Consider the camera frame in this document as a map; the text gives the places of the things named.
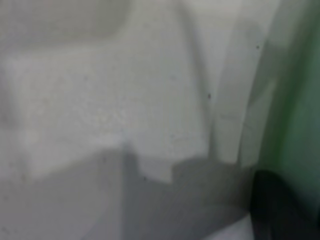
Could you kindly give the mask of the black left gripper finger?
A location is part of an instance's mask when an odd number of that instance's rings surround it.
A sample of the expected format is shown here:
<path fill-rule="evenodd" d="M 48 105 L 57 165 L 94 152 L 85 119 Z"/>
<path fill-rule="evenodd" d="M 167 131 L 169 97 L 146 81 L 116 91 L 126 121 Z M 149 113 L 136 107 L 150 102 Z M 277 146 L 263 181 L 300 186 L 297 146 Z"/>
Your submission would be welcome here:
<path fill-rule="evenodd" d="M 276 173 L 254 174 L 249 212 L 256 240 L 318 240 L 320 228 L 309 218 L 289 185 Z"/>

